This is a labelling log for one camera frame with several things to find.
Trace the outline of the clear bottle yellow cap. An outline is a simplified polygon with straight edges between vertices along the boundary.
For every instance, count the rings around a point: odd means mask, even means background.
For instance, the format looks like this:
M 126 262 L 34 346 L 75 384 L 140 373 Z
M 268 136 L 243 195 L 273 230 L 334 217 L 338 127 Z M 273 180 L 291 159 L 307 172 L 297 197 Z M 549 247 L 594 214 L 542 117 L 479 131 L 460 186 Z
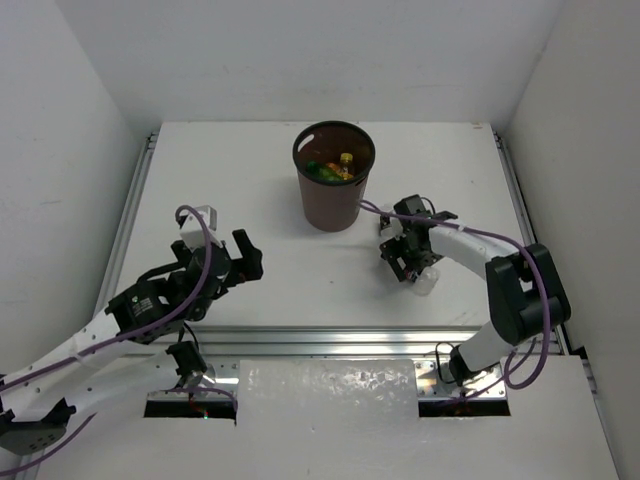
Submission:
M 354 177 L 354 159 L 351 153 L 342 153 L 339 159 L 339 174 L 343 180 L 347 181 Z

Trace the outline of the green plastic bottle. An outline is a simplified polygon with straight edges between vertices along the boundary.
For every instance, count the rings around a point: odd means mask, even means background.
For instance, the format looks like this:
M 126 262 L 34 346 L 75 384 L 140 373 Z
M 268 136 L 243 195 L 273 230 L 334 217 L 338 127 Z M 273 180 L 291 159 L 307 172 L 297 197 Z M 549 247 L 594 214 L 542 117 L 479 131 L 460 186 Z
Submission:
M 321 164 L 315 161 L 311 161 L 306 166 L 306 172 L 316 179 L 327 182 L 341 182 L 342 176 L 334 171 L 326 164 Z

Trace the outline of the orange juice bottle front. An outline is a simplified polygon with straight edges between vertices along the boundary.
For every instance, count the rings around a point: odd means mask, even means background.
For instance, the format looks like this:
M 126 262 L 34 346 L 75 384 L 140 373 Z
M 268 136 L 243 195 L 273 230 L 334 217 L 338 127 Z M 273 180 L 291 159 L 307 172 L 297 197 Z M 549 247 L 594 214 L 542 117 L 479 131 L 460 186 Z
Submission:
M 326 163 L 326 167 L 329 168 L 336 175 L 339 175 L 340 177 L 343 177 L 344 171 L 343 171 L 343 168 L 340 165 L 335 164 L 333 162 L 329 162 L 329 163 Z

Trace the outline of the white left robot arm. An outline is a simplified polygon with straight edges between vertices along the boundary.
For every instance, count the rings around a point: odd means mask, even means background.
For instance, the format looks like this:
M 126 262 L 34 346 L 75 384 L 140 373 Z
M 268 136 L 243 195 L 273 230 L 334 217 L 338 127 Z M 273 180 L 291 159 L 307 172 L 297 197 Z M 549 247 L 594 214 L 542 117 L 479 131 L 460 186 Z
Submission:
M 245 231 L 232 235 L 240 251 L 236 259 L 222 243 L 189 247 L 175 241 L 175 262 L 147 271 L 62 345 L 2 377 L 2 449 L 20 456 L 47 449 L 66 435 L 72 417 L 93 415 L 133 393 L 166 390 L 202 397 L 215 392 L 208 366 L 189 340 L 137 364 L 105 369 L 136 347 L 202 320 L 231 288 L 262 277 L 262 252 Z

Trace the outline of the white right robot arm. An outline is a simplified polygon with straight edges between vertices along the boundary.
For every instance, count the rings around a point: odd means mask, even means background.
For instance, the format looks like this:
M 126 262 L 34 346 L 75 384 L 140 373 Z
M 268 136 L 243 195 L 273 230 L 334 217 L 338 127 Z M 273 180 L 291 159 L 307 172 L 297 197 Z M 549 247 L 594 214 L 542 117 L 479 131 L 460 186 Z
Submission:
M 438 261 L 450 259 L 486 284 L 489 320 L 470 339 L 453 347 L 444 382 L 458 387 L 479 373 L 513 359 L 523 344 L 540 350 L 533 372 L 509 386 L 531 385 L 546 364 L 552 330 L 571 317 L 571 306 L 548 248 L 527 246 L 493 232 L 464 225 L 445 210 L 435 211 L 419 195 L 405 197 L 379 214 L 381 258 L 400 282 L 417 285 Z

